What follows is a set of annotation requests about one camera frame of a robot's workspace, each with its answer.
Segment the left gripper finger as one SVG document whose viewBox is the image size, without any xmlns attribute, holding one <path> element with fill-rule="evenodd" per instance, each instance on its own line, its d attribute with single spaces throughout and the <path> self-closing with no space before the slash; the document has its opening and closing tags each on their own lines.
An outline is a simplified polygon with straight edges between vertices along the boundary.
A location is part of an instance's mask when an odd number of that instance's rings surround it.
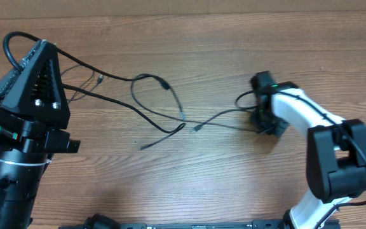
<svg viewBox="0 0 366 229">
<path fill-rule="evenodd" d="M 60 76 L 57 47 L 38 41 L 24 59 L 23 71 L 12 69 L 0 91 L 0 107 L 59 129 L 68 126 L 70 111 Z"/>
<path fill-rule="evenodd" d="M 38 41 L 0 80 L 0 107 L 44 107 L 48 105 L 48 42 Z"/>
</svg>

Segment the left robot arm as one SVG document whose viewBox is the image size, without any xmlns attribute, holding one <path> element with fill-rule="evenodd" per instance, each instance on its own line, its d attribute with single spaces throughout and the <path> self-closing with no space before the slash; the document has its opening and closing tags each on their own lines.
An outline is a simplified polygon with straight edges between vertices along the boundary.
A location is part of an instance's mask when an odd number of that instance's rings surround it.
<svg viewBox="0 0 366 229">
<path fill-rule="evenodd" d="M 66 128 L 70 111 L 57 47 L 38 41 L 0 80 L 0 228 L 27 228 L 37 189 L 56 153 L 75 153 L 80 142 Z"/>
</svg>

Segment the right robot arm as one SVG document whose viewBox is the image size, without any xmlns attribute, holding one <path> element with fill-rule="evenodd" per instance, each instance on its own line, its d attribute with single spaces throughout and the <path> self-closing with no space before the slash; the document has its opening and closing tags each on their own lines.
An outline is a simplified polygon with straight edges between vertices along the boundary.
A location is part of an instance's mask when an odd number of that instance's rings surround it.
<svg viewBox="0 0 366 229">
<path fill-rule="evenodd" d="M 250 80 L 259 132 L 280 137 L 288 126 L 306 138 L 308 190 L 282 219 L 265 228 L 340 228 L 330 217 L 342 207 L 366 205 L 366 125 L 346 120 L 311 100 L 295 83 L 277 83 L 270 72 Z"/>
</svg>

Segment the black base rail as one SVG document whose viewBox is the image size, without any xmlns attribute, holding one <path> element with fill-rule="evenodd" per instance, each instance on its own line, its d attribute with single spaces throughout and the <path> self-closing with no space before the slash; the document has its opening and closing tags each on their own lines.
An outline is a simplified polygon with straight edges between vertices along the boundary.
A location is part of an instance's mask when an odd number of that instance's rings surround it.
<svg viewBox="0 0 366 229">
<path fill-rule="evenodd" d="M 175 223 L 151 224 L 118 223 L 101 214 L 95 214 L 76 226 L 60 226 L 59 229 L 291 229 L 289 222 L 282 219 L 255 219 L 251 222 L 235 223 Z"/>
</svg>

